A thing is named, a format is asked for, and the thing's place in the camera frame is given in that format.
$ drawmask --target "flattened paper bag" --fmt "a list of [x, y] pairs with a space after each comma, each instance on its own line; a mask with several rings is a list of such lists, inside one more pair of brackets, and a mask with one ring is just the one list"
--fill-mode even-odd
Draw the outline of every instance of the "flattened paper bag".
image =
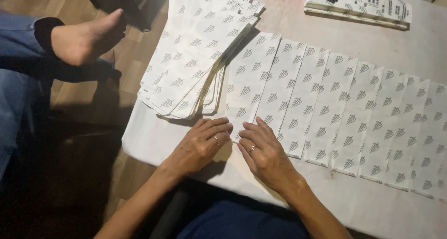
[[275, 136], [278, 135], [286, 114], [306, 46], [282, 39], [270, 69], [272, 78], [265, 82], [256, 116], [272, 128]]
[[446, 86], [430, 82], [424, 114], [414, 121], [422, 122], [417, 136], [416, 157], [411, 163], [411, 191], [433, 199], [437, 191], [438, 173], [447, 143]]
[[364, 162], [360, 165], [360, 177], [382, 184], [383, 175], [391, 154], [391, 144], [398, 130], [396, 125], [407, 85], [408, 75], [385, 70], [379, 86], [372, 117], [366, 130], [365, 146], [361, 148]]
[[301, 159], [306, 136], [315, 108], [329, 57], [329, 50], [308, 45], [296, 78], [295, 86], [282, 121], [278, 140], [290, 157]]
[[424, 113], [430, 80], [421, 80], [409, 76], [404, 100], [399, 113], [399, 122], [395, 128], [391, 156], [388, 158], [385, 172], [385, 185], [408, 191], [411, 181], [411, 160], [416, 155], [416, 137], [421, 128], [420, 121], [414, 121]]
[[272, 79], [270, 68], [278, 49], [280, 35], [259, 32], [241, 43], [245, 47], [234, 57], [229, 66], [227, 104], [225, 116], [234, 128], [230, 135], [233, 141], [240, 139], [242, 122], [252, 122], [265, 82]]
[[343, 110], [346, 102], [351, 100], [349, 89], [358, 61], [358, 58], [338, 53], [329, 54], [327, 73], [321, 81], [306, 137], [304, 149], [306, 162], [322, 167], [328, 166]]
[[332, 168], [336, 172], [357, 177], [359, 164], [365, 158], [359, 156], [360, 147], [366, 137], [373, 105], [382, 79], [384, 68], [359, 62], [352, 79], [337, 139], [332, 150]]

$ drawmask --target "woman's right hand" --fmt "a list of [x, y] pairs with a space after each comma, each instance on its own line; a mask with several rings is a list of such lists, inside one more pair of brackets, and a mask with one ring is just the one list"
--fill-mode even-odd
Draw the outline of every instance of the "woman's right hand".
[[287, 201], [307, 183], [293, 167], [273, 130], [260, 117], [256, 117], [256, 122], [258, 125], [243, 123], [245, 130], [239, 132], [238, 147], [250, 171]]

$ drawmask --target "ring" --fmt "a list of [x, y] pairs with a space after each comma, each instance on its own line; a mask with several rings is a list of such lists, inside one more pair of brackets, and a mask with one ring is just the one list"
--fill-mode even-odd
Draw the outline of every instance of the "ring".
[[250, 148], [249, 153], [251, 154], [251, 152], [252, 152], [253, 150], [255, 150], [255, 149], [257, 149], [257, 146], [252, 146], [252, 147]]
[[217, 140], [217, 146], [219, 146], [219, 139], [216, 136], [213, 136]]

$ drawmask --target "blue jeans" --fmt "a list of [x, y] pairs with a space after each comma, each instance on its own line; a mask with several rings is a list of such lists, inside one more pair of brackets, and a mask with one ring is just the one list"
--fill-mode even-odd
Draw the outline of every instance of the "blue jeans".
[[83, 68], [62, 62], [39, 43], [37, 23], [44, 25], [40, 30], [43, 41], [53, 27], [64, 25], [56, 18], [37, 19], [0, 11], [0, 183], [11, 156], [20, 153], [20, 143], [26, 143], [17, 142], [17, 137], [26, 132], [23, 137], [32, 138], [37, 122], [47, 117], [53, 79], [94, 80], [88, 77], [92, 71], [111, 68], [105, 60]]

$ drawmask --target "white tablecloth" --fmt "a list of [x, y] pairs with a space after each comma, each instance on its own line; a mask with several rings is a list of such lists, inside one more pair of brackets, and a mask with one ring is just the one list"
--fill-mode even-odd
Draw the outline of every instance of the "white tablecloth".
[[[410, 30], [400, 31], [305, 15], [305, 0], [258, 1], [265, 2], [266, 7], [257, 25], [261, 31], [447, 84], [445, 8], [421, 0], [404, 0], [413, 6], [413, 22]], [[223, 116], [223, 112], [220, 109], [213, 118]], [[137, 100], [122, 138], [123, 149], [142, 162], [158, 166], [195, 121], [169, 122]], [[382, 238], [447, 238], [447, 204], [437, 198], [431, 200], [291, 160], [316, 196], [345, 226]], [[195, 178], [285, 206], [281, 197], [254, 178], [235, 144], [225, 146]]]

